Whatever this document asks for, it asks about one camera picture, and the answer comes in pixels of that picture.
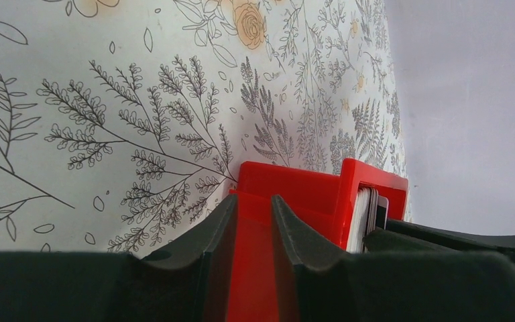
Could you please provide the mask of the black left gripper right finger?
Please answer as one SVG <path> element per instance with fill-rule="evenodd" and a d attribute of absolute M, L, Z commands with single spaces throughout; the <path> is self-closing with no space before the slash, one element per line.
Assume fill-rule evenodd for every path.
<path fill-rule="evenodd" d="M 281 321 L 515 321 L 515 264 L 379 229 L 351 254 L 271 199 Z"/>

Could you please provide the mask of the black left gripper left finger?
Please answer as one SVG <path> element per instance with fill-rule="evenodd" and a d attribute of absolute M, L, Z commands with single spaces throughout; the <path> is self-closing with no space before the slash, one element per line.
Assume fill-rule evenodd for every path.
<path fill-rule="evenodd" d="M 0 321 L 224 321 L 238 198 L 145 258 L 0 252 Z"/>

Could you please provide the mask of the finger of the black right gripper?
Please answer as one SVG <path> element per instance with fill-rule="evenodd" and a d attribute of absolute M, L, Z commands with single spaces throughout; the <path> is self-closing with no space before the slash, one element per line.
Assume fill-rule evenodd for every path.
<path fill-rule="evenodd" d="M 476 235 L 389 219 L 363 237 L 369 252 L 497 252 L 515 264 L 515 235 Z"/>

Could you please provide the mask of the red plastic bin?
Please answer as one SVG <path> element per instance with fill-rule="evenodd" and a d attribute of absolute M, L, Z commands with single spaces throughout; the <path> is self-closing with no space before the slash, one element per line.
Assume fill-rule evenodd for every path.
<path fill-rule="evenodd" d="M 388 200 L 388 217 L 403 219 L 408 180 L 347 158 L 338 175 L 246 161 L 232 194 L 238 219 L 227 321 L 278 321 L 274 278 L 271 198 L 280 195 L 306 224 L 342 249 L 361 187 Z"/>

